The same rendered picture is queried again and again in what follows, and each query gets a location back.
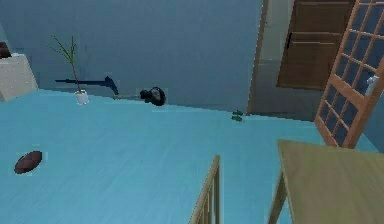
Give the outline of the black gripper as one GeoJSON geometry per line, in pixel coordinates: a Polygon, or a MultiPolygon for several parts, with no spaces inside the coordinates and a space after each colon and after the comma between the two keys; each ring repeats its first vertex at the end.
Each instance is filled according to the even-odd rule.
{"type": "Polygon", "coordinates": [[[114,95],[114,100],[121,99],[142,99],[145,103],[151,103],[155,106],[163,106],[166,101],[165,93],[159,87],[153,87],[150,90],[142,90],[140,95],[114,95]]]}

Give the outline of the green house plant white pot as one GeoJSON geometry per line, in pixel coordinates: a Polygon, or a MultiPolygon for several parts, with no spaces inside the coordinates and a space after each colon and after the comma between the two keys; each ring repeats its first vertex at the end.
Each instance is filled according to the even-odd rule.
{"type": "Polygon", "coordinates": [[[76,101],[78,105],[87,105],[89,103],[89,97],[86,90],[82,89],[80,86],[80,81],[78,79],[76,69],[75,69],[75,56],[76,56],[76,43],[74,36],[71,36],[70,43],[62,43],[58,37],[55,35],[52,36],[55,43],[57,44],[57,47],[54,48],[50,46],[50,49],[54,52],[62,55],[66,61],[70,64],[71,72],[73,75],[72,82],[76,85],[76,91],[74,92],[74,95],[76,97],[76,101]]]}

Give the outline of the brown oval ball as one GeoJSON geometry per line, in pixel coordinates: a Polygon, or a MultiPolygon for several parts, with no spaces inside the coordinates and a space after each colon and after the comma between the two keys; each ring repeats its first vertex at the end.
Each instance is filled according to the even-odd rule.
{"type": "Polygon", "coordinates": [[[31,151],[18,159],[14,166],[16,174],[24,174],[35,169],[42,161],[41,151],[31,151]]]}

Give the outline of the brown wooden room door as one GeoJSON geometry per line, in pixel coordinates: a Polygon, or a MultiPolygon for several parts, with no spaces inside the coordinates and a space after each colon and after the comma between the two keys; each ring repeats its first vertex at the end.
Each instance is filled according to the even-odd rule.
{"type": "Polygon", "coordinates": [[[353,0],[295,0],[277,86],[323,90],[342,36],[349,21],[353,0]]]}

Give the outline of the pale wooden table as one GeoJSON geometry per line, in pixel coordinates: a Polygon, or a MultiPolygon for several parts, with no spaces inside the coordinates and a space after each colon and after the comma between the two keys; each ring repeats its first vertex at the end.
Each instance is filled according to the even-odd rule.
{"type": "Polygon", "coordinates": [[[384,154],[280,139],[267,224],[384,224],[384,154]]]}

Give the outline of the wooden lattice glass door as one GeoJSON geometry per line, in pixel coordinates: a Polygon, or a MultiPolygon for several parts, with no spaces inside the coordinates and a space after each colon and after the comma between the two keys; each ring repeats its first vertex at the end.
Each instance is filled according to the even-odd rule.
{"type": "Polygon", "coordinates": [[[355,0],[315,116],[324,142],[355,147],[383,91],[384,0],[355,0]],[[379,79],[366,96],[374,75],[379,79]]]}

